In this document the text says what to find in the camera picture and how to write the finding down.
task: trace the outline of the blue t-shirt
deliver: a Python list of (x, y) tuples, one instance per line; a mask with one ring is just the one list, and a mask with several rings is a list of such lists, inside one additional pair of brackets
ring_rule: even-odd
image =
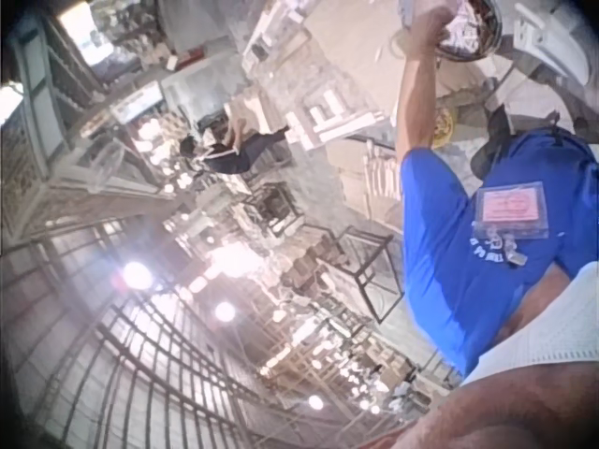
[(528, 256), (513, 268), (503, 251), (473, 238), (475, 202), (430, 149), (413, 149), (401, 169), (405, 290), (416, 323), (462, 374), (475, 368), (526, 292), (556, 262), (570, 278), (597, 260), (597, 164), (586, 144), (548, 130), (524, 135), (483, 187), (541, 181), (548, 239), (517, 240)]

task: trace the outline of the id card holder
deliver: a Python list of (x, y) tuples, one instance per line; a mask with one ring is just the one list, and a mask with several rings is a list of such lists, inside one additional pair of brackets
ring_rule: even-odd
[(474, 237), (514, 239), (549, 237), (547, 203), (542, 182), (481, 188), (476, 194)]

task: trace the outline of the hand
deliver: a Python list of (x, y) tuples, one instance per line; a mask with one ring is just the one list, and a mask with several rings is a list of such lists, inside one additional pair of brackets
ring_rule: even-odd
[(410, 30), (409, 53), (418, 55), (434, 51), (447, 37), (446, 25), (453, 21), (459, 1), (467, 0), (414, 0), (414, 19)]

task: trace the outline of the blue shirt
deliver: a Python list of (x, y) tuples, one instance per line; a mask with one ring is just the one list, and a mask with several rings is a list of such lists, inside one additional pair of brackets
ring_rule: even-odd
[(475, 368), (552, 262), (573, 279), (597, 260), (597, 164), (576, 138), (557, 141), (548, 130), (524, 135), (483, 183), (543, 183), (549, 237), (517, 241), (528, 256), (524, 267), (510, 267), (502, 250), (473, 238), (475, 202), (433, 151), (411, 150), (401, 176), (407, 300), (416, 323), (462, 374)]

